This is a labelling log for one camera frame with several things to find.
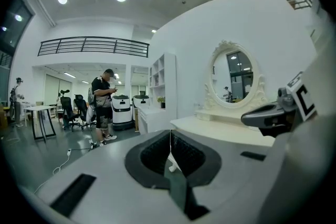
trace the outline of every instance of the potted plant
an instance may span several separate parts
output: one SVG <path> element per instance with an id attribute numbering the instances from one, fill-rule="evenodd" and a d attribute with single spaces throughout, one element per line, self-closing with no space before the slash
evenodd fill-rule
<path id="1" fill-rule="evenodd" d="M 161 108 L 165 109 L 166 108 L 166 97 L 159 96 L 157 97 L 157 101 L 161 103 Z"/>

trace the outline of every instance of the white shelf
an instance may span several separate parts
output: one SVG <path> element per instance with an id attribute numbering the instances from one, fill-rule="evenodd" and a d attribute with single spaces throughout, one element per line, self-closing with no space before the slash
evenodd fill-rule
<path id="1" fill-rule="evenodd" d="M 164 84 L 156 85 L 156 86 L 152 86 L 152 87 L 150 87 L 150 89 L 154 89 L 154 88 L 162 88 L 162 87 L 164 87 Z"/>
<path id="2" fill-rule="evenodd" d="M 148 111 L 143 111 L 139 130 L 141 134 L 171 128 L 170 121 L 176 119 L 176 57 L 165 52 L 150 66 Z M 158 97 L 165 97 L 165 109 L 161 108 Z"/>

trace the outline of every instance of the backpack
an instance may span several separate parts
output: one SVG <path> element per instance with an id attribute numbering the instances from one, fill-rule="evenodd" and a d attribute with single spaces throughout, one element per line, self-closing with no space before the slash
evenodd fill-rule
<path id="1" fill-rule="evenodd" d="M 15 90 L 16 90 L 17 87 L 18 87 L 18 85 L 15 86 L 14 88 L 12 88 L 12 90 L 10 91 L 10 92 L 11 92 L 11 93 L 10 93 L 11 95 L 10 95 L 10 97 L 9 97 L 9 100 L 10 100 L 11 103 L 14 103 L 14 102 L 17 101 L 16 93 L 15 93 Z"/>
<path id="2" fill-rule="evenodd" d="M 93 105 L 94 107 L 96 107 L 96 96 L 92 92 L 92 85 L 90 86 L 88 92 L 88 103 L 89 105 Z"/>

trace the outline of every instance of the sneakers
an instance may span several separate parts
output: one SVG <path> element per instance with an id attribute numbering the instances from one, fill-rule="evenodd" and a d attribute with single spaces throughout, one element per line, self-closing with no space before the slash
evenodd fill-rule
<path id="1" fill-rule="evenodd" d="M 108 141 L 108 140 L 114 140 L 114 139 L 117 139 L 117 136 L 116 136 L 116 135 L 112 135 L 112 136 L 111 136 L 111 135 L 109 135 L 109 136 L 104 136 L 104 139 L 107 140 L 107 141 Z"/>
<path id="2" fill-rule="evenodd" d="M 105 146 L 105 145 L 107 145 L 105 140 L 101 141 L 100 144 L 99 144 L 99 146 Z"/>
<path id="3" fill-rule="evenodd" d="M 100 144 L 99 144 L 99 146 L 105 146 L 105 145 L 107 145 L 107 143 L 106 143 L 106 140 L 108 141 L 108 140 L 114 140 L 114 139 L 117 139 L 117 136 L 116 135 L 109 135 L 109 136 L 107 136 L 107 137 L 105 137 L 105 135 L 103 135 L 104 136 L 104 140 L 102 141 L 102 142 L 100 142 Z"/>

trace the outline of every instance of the ornate mirror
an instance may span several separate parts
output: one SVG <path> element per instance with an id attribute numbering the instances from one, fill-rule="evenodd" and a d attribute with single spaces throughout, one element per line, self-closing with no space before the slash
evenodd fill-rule
<path id="1" fill-rule="evenodd" d="M 264 76 L 240 44 L 222 41 L 212 54 L 208 72 L 205 109 L 218 109 L 219 105 L 248 111 L 267 102 Z"/>

